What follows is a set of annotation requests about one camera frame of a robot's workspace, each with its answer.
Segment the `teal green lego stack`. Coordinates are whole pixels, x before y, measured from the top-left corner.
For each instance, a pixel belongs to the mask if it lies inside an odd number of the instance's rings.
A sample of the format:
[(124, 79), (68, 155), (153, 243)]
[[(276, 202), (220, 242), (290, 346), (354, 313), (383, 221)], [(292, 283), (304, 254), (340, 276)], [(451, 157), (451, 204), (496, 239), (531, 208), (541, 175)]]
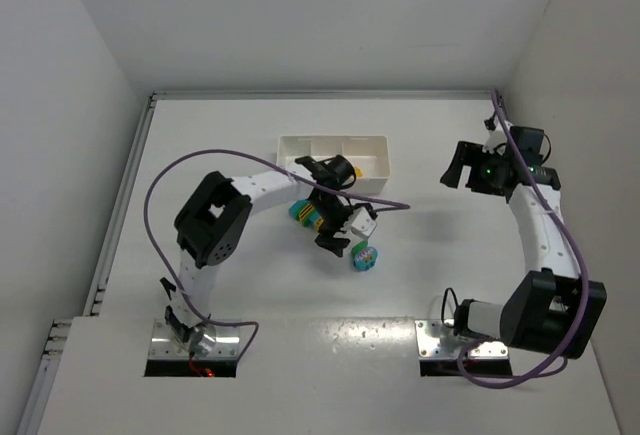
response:
[(363, 240), (352, 247), (350, 256), (354, 270), (364, 272), (375, 266), (378, 259), (378, 251), (366, 240)]

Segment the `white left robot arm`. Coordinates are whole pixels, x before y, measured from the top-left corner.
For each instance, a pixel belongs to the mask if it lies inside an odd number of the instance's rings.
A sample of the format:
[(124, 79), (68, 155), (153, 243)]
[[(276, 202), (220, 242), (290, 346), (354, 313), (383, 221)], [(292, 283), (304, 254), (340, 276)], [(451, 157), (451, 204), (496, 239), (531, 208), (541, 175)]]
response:
[(162, 280), (170, 299), (164, 318), (177, 340), (197, 343), (219, 326), (209, 308), (210, 295), (220, 266), (236, 251), (251, 216), (293, 204), (297, 221), (315, 230), (316, 245), (338, 257), (351, 235), (368, 239), (376, 226), (372, 207), (346, 192), (356, 178), (342, 155), (324, 160), (301, 156), (252, 176), (207, 174), (175, 218), (180, 266)]

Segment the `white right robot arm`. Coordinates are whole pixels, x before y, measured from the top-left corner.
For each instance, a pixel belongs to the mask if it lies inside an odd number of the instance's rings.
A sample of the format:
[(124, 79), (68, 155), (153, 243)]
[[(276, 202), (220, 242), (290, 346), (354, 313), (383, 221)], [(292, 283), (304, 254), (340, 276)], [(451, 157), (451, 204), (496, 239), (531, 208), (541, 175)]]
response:
[(505, 199), (521, 239), (525, 275), (503, 304), (465, 299), (456, 307), (455, 335), (491, 338), (509, 348), (551, 354), (570, 334), (580, 301), (586, 311), (562, 355), (582, 356), (607, 300), (601, 282), (582, 289), (576, 255), (556, 225), (561, 217), (561, 183), (557, 171), (546, 166), (541, 148), (547, 136), (541, 129), (511, 127), (491, 132), (486, 144), (461, 141), (440, 181), (458, 186), (462, 170), (470, 169), (466, 186), (475, 193)]

